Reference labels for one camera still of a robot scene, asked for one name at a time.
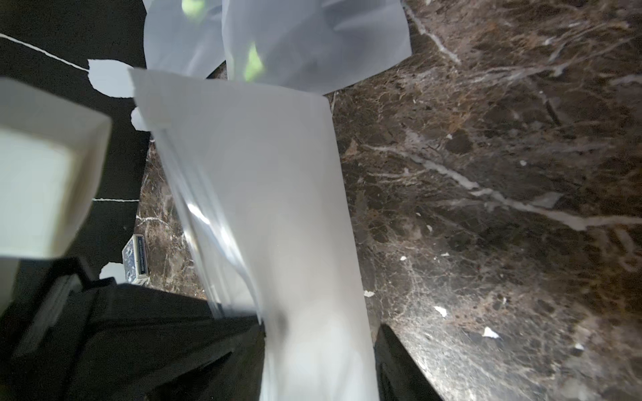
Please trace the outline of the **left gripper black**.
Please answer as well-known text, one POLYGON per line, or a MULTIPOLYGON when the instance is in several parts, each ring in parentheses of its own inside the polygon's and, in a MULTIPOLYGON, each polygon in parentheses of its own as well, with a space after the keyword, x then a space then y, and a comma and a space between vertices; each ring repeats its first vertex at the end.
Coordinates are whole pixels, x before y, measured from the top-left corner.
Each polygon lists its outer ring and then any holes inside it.
POLYGON ((1 314, 4 400, 257 400, 265 329, 202 299, 23 260, 1 314))

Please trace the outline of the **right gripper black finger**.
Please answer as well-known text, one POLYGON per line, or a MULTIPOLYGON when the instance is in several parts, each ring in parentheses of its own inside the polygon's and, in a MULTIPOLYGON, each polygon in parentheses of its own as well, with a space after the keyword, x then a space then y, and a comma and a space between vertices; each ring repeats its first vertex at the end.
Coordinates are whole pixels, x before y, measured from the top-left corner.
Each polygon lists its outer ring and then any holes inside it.
POLYGON ((390 326, 379 327, 374 345, 380 400, 443 401, 390 326))

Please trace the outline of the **stack of clear zip-top bags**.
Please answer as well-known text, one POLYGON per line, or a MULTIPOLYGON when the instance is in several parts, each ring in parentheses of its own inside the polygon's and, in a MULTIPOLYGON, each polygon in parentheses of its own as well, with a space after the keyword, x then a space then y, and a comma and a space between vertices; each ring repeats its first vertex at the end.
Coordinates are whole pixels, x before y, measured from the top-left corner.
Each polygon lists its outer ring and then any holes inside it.
POLYGON ((376 400, 376 363, 329 101, 130 73, 217 316, 265 327, 264 400, 376 400))

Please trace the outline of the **clear zip-top bag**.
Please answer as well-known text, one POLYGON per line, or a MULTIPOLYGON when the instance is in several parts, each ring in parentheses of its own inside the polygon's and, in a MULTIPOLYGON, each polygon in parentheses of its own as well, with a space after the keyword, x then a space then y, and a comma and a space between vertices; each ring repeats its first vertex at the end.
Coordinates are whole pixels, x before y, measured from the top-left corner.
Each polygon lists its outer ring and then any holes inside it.
POLYGON ((144 6, 149 70, 205 79, 225 61, 221 1, 154 0, 144 6))
POLYGON ((399 1, 225 1, 222 40, 229 80, 319 95, 412 54, 399 1))

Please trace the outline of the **clear zip-top bag top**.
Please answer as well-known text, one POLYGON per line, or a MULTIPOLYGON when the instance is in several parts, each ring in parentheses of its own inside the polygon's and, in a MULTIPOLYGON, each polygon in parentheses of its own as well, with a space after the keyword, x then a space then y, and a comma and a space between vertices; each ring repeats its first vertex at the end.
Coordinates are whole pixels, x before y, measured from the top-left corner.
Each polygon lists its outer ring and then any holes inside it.
POLYGON ((154 0, 144 6, 149 70, 205 79, 225 61, 221 1, 154 0))

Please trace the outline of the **small printed card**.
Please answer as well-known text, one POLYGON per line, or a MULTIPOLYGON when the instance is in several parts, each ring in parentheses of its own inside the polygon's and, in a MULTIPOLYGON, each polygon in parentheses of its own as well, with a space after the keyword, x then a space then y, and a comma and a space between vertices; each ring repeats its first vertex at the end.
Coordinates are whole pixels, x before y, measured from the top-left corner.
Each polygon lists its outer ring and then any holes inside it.
POLYGON ((121 255, 128 283, 145 285, 149 282, 145 238, 142 235, 134 234, 123 248, 121 255))

